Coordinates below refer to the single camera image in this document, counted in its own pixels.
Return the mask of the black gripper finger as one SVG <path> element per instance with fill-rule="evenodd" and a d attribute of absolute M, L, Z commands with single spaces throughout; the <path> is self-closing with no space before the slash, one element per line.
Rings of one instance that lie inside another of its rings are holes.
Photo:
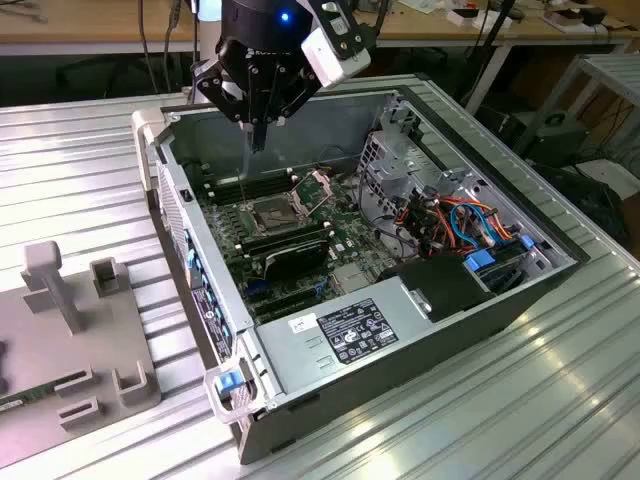
<path fill-rule="evenodd" d="M 260 98 L 259 151 L 265 148 L 269 125 L 293 116 L 319 88 L 320 82 L 308 65 L 300 68 L 276 65 L 273 78 Z"/>
<path fill-rule="evenodd" d="M 248 96 L 217 60 L 203 60 L 195 64 L 194 89 L 195 95 L 201 95 L 240 127 L 250 151 L 259 150 L 259 128 L 249 116 Z"/>

